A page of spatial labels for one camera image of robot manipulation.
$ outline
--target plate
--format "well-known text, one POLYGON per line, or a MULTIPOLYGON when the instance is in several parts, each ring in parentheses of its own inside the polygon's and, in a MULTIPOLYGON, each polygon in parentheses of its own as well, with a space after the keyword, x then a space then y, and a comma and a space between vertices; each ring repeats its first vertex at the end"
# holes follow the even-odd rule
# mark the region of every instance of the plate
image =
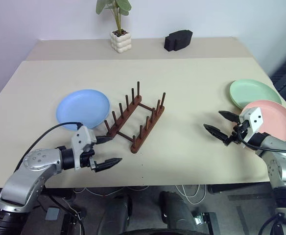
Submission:
POLYGON ((230 97, 234 104, 241 109, 256 100, 271 100, 281 104, 280 97, 273 89, 252 79, 233 82, 230 86, 230 97))
MULTIPOLYGON (((80 90, 69 94, 59 103, 56 118, 59 123, 79 121, 89 129, 93 129, 107 118, 109 110, 109 100, 102 92, 80 90)), ((76 125, 64 127, 76 130, 76 125)))
POLYGON ((264 123, 261 125, 259 132, 266 132, 286 141, 286 108, 276 102, 258 100, 246 105, 242 111, 252 107, 261 108, 264 123))

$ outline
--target white wall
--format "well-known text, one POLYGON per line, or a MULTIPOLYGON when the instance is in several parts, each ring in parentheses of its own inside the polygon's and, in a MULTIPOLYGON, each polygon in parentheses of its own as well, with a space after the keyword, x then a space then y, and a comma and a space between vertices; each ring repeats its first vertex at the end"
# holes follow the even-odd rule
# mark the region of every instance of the white wall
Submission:
MULTIPOLYGON (((193 37, 238 37, 272 74, 286 58, 286 0, 130 0, 122 19, 133 38, 190 29, 193 37)), ((0 91, 37 39, 108 38, 111 13, 96 0, 0 0, 0 91)))

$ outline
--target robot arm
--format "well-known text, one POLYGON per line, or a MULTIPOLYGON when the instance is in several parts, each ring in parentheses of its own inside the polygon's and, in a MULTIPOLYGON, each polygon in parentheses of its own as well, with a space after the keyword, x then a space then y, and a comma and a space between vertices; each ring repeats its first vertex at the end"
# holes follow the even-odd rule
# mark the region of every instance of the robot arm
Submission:
POLYGON ((275 235, 286 234, 286 141, 267 133, 259 133, 263 123, 260 108, 247 109, 240 116, 228 111, 219 111, 226 119, 236 122, 234 131, 228 137, 216 127, 204 124, 213 136, 227 146, 232 141, 255 150, 267 165, 268 177, 277 203, 277 223, 273 228, 275 235))
POLYGON ((93 159, 94 144, 111 140, 96 137, 92 130, 81 126, 71 139, 72 148, 38 149, 28 153, 19 169, 7 180, 0 192, 0 235, 19 235, 41 194, 46 180, 66 169, 90 167, 99 172, 111 168, 121 158, 97 164, 93 159))

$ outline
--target blue plate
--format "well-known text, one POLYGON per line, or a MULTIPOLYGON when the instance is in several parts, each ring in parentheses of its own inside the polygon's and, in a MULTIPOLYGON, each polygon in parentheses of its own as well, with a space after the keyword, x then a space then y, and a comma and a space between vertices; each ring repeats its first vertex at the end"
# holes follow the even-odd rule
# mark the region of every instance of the blue plate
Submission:
MULTIPOLYGON (((92 129, 100 125, 108 116, 110 103, 102 92, 80 90, 65 97, 57 107, 56 118, 59 123, 79 121, 92 129)), ((76 125, 65 125, 76 130, 76 125)))

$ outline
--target potted plant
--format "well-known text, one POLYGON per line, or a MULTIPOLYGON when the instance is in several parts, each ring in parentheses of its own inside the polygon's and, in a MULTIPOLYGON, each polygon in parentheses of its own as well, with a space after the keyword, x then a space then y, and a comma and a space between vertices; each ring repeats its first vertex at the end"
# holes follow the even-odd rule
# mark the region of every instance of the potted plant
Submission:
POLYGON ((110 33, 112 48, 122 53, 131 49, 131 34, 121 28, 121 16, 129 15, 131 5, 128 0, 97 0, 96 13, 109 9, 116 21, 117 30, 110 33))

